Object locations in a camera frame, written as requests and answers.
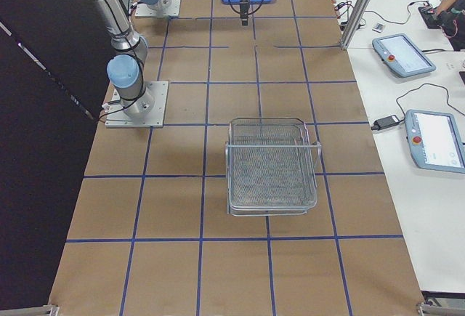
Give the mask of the upper teach pendant tablet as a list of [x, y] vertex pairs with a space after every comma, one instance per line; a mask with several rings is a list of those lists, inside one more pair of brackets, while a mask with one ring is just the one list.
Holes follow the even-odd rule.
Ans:
[[398, 77], [436, 70], [435, 64], [404, 33], [374, 38], [371, 43], [381, 61]]

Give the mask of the teach pendant tablet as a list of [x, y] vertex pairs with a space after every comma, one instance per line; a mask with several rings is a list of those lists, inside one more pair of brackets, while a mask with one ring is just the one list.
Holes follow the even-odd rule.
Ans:
[[407, 110], [405, 130], [411, 157], [420, 169], [464, 173], [464, 146], [452, 114]]
[[381, 61], [398, 77], [436, 70], [435, 64], [404, 33], [374, 38], [371, 43]]

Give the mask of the black power adapter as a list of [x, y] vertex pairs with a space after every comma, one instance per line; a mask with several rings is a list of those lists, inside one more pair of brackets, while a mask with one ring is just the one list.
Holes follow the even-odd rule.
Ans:
[[376, 119], [371, 127], [372, 131], [381, 131], [399, 125], [401, 120], [396, 115]]

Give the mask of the lower teach pendant tablet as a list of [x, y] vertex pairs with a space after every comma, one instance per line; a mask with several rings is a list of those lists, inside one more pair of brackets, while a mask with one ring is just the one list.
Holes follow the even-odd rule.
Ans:
[[464, 173], [464, 146], [452, 114], [407, 110], [405, 130], [411, 157], [420, 169]]

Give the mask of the aluminium frame post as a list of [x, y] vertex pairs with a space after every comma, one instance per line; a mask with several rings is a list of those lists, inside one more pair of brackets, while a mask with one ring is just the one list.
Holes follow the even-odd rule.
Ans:
[[346, 27], [341, 37], [341, 49], [347, 49], [349, 47], [349, 44], [355, 34], [355, 31], [358, 29], [360, 21], [362, 20], [362, 16], [369, 2], [370, 0], [357, 0], [355, 2], [352, 14], [347, 21]]

